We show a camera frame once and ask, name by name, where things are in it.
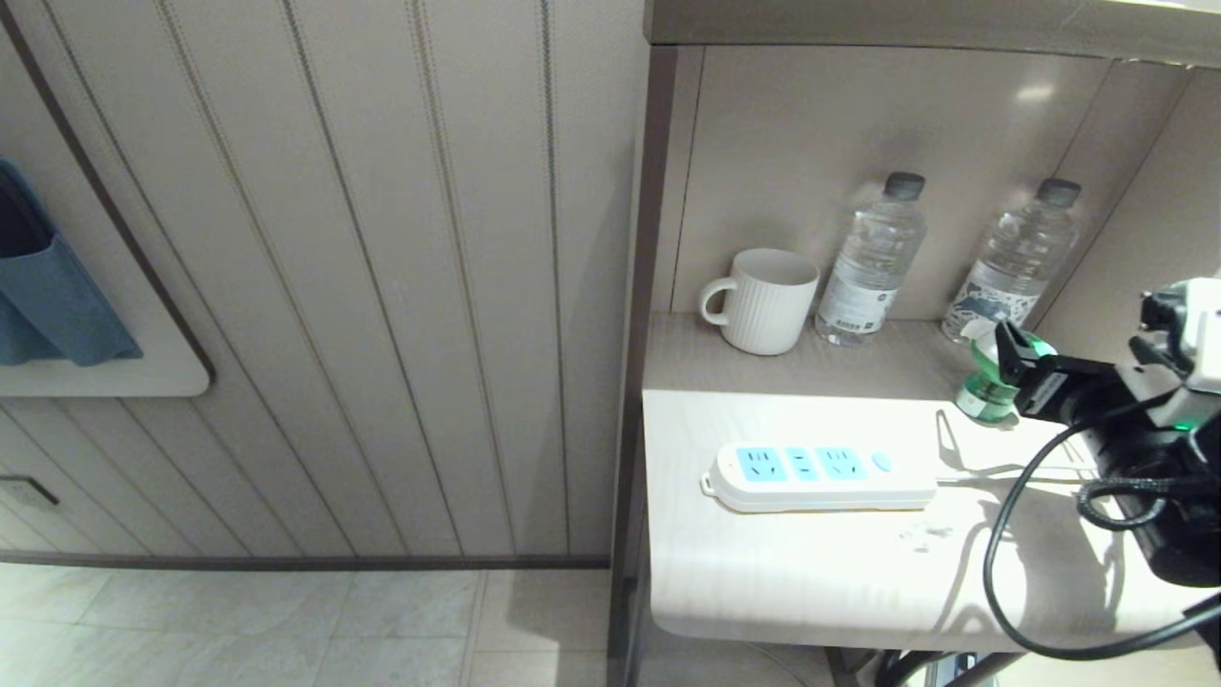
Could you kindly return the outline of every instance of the mug handle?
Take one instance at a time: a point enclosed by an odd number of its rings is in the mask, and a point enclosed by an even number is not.
[[[700,292],[700,316],[702,316],[708,323],[714,323],[717,326],[725,326],[729,323],[729,317],[725,312],[709,312],[708,311],[708,299],[712,298],[718,290],[733,290],[737,288],[737,281],[731,276],[724,276],[722,278],[709,281],[708,286],[703,287]]]

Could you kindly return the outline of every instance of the tiled floor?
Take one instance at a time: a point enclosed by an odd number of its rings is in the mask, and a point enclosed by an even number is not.
[[[0,686],[604,687],[607,597],[604,571],[0,564]],[[642,687],[832,686],[818,648],[763,647],[769,656],[656,627],[648,647]],[[1221,680],[1197,647],[1089,665],[1028,658],[1001,683],[1215,687]]]

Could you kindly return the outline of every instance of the power strip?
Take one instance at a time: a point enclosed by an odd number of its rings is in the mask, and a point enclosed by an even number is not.
[[[882,450],[759,443],[723,447],[700,488],[746,514],[910,511],[933,500],[937,480]]]

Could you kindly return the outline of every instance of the black bottle cap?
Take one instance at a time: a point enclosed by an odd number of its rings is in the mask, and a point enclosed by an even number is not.
[[[1071,207],[1077,195],[1081,195],[1081,184],[1062,178],[1044,178],[1034,196],[1056,207]]]
[[[895,200],[915,200],[924,190],[924,177],[912,172],[890,172],[882,194]]]

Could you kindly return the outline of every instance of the towel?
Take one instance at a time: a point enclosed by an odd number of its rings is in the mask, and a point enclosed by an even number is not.
[[[143,353],[17,168],[0,157],[0,365]]]

